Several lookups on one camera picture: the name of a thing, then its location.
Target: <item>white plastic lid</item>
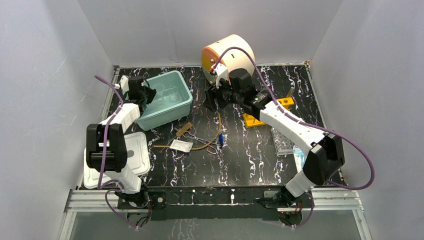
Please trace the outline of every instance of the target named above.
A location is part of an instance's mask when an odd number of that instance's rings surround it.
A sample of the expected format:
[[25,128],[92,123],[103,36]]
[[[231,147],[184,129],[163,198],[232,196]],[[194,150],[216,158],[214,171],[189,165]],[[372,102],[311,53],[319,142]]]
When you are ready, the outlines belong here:
[[[126,164],[129,165],[129,168],[137,176],[147,174],[150,171],[150,160],[146,135],[143,132],[135,132],[125,135],[124,138],[126,150],[128,152],[134,152],[133,156],[128,154]],[[84,186],[88,189],[97,188],[99,176],[100,173],[96,169],[87,166],[86,150],[84,149]],[[106,183],[109,180],[111,180],[111,178],[103,174],[101,183]]]

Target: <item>metal frame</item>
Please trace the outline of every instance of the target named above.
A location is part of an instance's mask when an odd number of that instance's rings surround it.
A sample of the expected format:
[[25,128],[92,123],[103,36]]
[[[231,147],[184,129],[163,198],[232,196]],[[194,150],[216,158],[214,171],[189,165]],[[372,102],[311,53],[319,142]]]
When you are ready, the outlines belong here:
[[[302,63],[268,63],[258,64],[261,65],[272,65],[272,66],[292,66],[292,65],[304,65],[306,72],[312,86],[312,91],[318,105],[319,114],[321,115],[322,122],[326,127],[324,116],[322,115],[321,106],[318,103],[318,99],[315,93],[314,84],[309,71],[309,66],[306,62]],[[199,67],[199,66],[173,66],[173,67]],[[112,84],[118,82],[118,76],[121,69],[129,69],[133,67],[119,67],[117,66]],[[109,112],[109,106],[111,105],[113,91],[109,89],[106,97],[106,101],[101,112],[100,121],[106,119]],[[75,218],[78,212],[110,212],[111,210],[105,202],[106,190],[71,190],[69,193],[66,207],[64,210],[64,218],[60,229],[59,240],[68,240],[71,237],[72,229],[74,227]],[[355,190],[347,190],[340,187],[320,187],[312,190],[312,196],[314,198],[314,211],[334,211],[334,210],[352,210],[359,235],[362,240],[371,240],[371,234],[364,216],[364,208],[359,198],[358,192]],[[111,206],[117,212],[123,213],[147,213],[146,209],[129,209],[120,210],[117,209],[118,197],[113,194],[108,194],[108,199]],[[291,208],[278,208],[280,212],[292,211]],[[310,208],[304,208],[305,211],[310,211]]]

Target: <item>marble pattern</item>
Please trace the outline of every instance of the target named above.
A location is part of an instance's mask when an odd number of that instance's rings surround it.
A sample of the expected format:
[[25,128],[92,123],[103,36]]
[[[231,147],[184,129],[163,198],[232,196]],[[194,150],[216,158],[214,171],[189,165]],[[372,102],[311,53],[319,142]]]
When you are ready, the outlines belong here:
[[[291,87],[295,88],[292,113],[308,123],[323,125],[305,66],[267,65],[260,66],[259,69],[277,98],[285,97]],[[153,147],[166,145],[175,136],[176,131],[173,129],[179,129],[188,122],[194,124],[191,133],[199,138],[209,140],[217,132],[218,113],[202,107],[205,100],[204,89],[209,83],[200,67],[123,68],[118,79],[122,75],[143,76],[148,79],[174,70],[181,72],[193,96],[191,112],[187,117],[145,132],[151,161],[151,170],[144,177],[148,186],[282,185],[296,174],[292,154],[277,157],[271,127],[264,125],[246,128],[243,111],[236,105],[218,110],[222,120],[224,145],[217,154],[208,153],[206,149],[184,153]],[[256,74],[253,75],[253,81],[258,89],[263,88]],[[116,109],[118,103],[117,97],[113,96],[109,113]],[[127,134],[140,131],[142,129],[134,123],[128,128]],[[193,147],[201,145],[195,142]],[[341,182],[337,174],[333,180]]]

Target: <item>gray floor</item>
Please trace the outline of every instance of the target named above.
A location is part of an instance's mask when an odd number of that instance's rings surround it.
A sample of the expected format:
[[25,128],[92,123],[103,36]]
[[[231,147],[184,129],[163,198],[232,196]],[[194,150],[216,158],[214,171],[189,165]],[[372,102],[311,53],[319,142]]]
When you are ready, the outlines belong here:
[[71,240],[359,240],[351,210],[315,211],[295,230],[260,219],[178,219],[151,221],[137,232],[111,212],[79,212]]

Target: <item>plastic container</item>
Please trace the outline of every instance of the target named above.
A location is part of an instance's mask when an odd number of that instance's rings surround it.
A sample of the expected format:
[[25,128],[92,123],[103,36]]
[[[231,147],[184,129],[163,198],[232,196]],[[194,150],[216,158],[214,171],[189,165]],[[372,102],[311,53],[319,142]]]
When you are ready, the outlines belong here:
[[147,81],[157,93],[141,117],[135,121],[144,131],[190,114],[193,96],[179,71],[170,71]]
[[[147,147],[146,135],[143,132],[135,132],[124,135],[128,158],[126,164],[135,175],[145,175],[150,171],[149,151]],[[86,162],[86,150],[84,149],[84,186],[88,189],[97,188],[100,173],[89,168]],[[103,174],[101,183],[104,184],[111,180],[110,177]]]

